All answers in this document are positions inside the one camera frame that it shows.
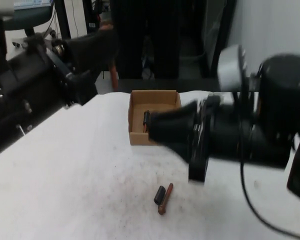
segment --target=screw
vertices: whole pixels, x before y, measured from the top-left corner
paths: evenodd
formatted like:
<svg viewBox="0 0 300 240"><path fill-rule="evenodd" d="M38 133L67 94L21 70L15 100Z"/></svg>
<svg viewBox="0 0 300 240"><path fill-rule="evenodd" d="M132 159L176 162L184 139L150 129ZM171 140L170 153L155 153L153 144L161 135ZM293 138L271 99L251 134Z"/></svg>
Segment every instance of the screw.
<svg viewBox="0 0 300 240"><path fill-rule="evenodd" d="M34 128L34 127L33 127L32 125L29 125L29 126L26 128L26 130L27 130L28 132L30 132L33 128Z"/></svg>
<svg viewBox="0 0 300 240"><path fill-rule="evenodd" d="M32 109L31 109L31 106L30 106L30 104L29 104L29 102L28 101L24 101L24 107L25 107L25 110L30 114L30 113L32 113Z"/></svg>
<svg viewBox="0 0 300 240"><path fill-rule="evenodd" d="M166 213L166 206L168 204L168 200L169 200L169 197L170 197L170 194L171 194L173 188L174 188L173 183L170 183L168 189L166 190L166 193L164 195L162 203L158 206L158 213L160 215L163 215Z"/></svg>

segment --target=person's leg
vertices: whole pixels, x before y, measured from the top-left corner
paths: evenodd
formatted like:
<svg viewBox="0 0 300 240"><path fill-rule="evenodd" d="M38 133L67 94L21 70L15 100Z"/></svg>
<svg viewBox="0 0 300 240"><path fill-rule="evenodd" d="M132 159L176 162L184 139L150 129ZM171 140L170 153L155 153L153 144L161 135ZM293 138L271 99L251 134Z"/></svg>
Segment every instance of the person's leg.
<svg viewBox="0 0 300 240"><path fill-rule="evenodd" d="M147 13L154 48L156 79L179 76L180 0L148 0Z"/></svg>
<svg viewBox="0 0 300 240"><path fill-rule="evenodd" d="M145 0L110 0L119 37L116 68L120 79L142 78L142 48L146 28Z"/></svg>

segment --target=white wall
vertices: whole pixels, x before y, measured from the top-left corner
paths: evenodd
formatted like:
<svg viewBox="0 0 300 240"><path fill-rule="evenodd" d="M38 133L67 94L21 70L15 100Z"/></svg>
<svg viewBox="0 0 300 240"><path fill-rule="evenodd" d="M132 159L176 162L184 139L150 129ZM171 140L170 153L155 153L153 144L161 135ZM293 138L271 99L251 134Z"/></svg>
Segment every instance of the white wall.
<svg viewBox="0 0 300 240"><path fill-rule="evenodd" d="M277 53L300 54L300 0L237 0L228 45L246 49L248 72Z"/></svg>

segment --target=small black cap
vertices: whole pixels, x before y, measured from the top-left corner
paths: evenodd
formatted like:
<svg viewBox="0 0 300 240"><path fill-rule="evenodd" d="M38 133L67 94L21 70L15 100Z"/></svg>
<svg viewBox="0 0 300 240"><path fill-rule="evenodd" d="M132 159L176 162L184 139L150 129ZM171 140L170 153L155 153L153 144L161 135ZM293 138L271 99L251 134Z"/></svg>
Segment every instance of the small black cap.
<svg viewBox="0 0 300 240"><path fill-rule="evenodd" d="M147 110L143 114L143 125L145 124L149 125L149 122L150 122L150 111Z"/></svg>
<svg viewBox="0 0 300 240"><path fill-rule="evenodd" d="M164 197L166 194L166 189L163 186L160 186L158 191L156 192L156 195L154 197L154 202L155 204L157 204L158 206L162 203Z"/></svg>

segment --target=white tablecloth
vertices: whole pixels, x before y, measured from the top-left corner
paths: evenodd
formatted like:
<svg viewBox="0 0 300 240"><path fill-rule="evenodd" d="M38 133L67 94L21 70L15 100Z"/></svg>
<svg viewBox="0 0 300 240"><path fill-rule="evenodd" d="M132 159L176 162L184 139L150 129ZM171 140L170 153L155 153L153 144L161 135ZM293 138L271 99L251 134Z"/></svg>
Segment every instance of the white tablecloth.
<svg viewBox="0 0 300 240"><path fill-rule="evenodd" d="M207 94L182 93L181 102ZM0 154L0 240L285 239L250 212L238 163L211 159L202 186L188 183L187 165L168 149L130 146L129 97L61 109ZM300 232L289 171L246 166L246 185L265 218ZM153 198L170 182L160 216Z"/></svg>

